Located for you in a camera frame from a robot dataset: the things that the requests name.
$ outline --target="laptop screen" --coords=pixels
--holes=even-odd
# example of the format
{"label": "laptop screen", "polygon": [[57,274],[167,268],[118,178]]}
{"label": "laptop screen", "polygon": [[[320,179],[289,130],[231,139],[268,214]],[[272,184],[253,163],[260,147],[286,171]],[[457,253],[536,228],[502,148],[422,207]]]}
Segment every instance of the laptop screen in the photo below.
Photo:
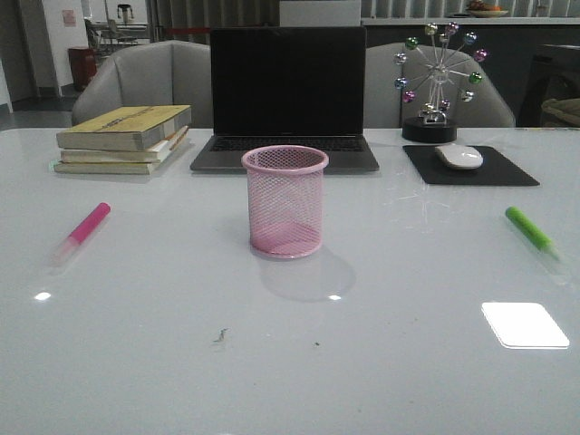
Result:
{"label": "laptop screen", "polygon": [[363,132],[363,27],[216,29],[210,36],[214,132]]}

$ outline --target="highlighter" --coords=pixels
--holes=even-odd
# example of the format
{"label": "highlighter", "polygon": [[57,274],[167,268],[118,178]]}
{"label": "highlighter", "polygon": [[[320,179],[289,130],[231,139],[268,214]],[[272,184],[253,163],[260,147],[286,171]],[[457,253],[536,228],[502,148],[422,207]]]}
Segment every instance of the highlighter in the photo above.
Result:
{"label": "highlighter", "polygon": [[84,240],[99,226],[111,211],[109,204],[102,202],[87,216],[67,238],[54,250],[50,266],[59,268],[66,265]]}
{"label": "highlighter", "polygon": [[529,240],[539,254],[539,259],[552,276],[564,278],[559,284],[566,284],[570,274],[562,254],[557,250],[554,242],[539,227],[536,226],[522,210],[517,207],[506,209],[506,217]]}

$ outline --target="stack of books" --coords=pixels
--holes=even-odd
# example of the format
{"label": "stack of books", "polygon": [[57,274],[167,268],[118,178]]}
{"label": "stack of books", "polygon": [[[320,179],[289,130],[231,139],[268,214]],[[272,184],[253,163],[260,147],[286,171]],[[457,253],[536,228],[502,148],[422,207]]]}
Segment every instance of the stack of books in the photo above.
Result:
{"label": "stack of books", "polygon": [[55,172],[150,174],[184,141],[188,105],[120,107],[56,134]]}

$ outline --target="bowl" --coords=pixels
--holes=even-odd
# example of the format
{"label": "bowl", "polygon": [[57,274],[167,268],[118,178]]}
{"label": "bowl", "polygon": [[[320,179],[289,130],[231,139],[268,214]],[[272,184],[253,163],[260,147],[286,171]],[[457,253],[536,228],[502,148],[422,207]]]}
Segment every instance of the bowl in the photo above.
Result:
{"label": "bowl", "polygon": [[509,11],[470,11],[468,12],[477,18],[497,18],[507,14]]}

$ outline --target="floor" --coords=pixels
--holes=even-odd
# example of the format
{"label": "floor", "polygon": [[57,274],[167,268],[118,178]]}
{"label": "floor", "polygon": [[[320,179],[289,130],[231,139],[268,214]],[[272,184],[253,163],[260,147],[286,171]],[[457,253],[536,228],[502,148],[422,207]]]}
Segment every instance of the floor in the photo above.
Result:
{"label": "floor", "polygon": [[53,101],[28,101],[23,109],[14,107],[13,113],[0,115],[0,131],[22,128],[42,128],[56,127],[66,128],[72,125],[71,111],[63,107],[63,101],[52,99]]}

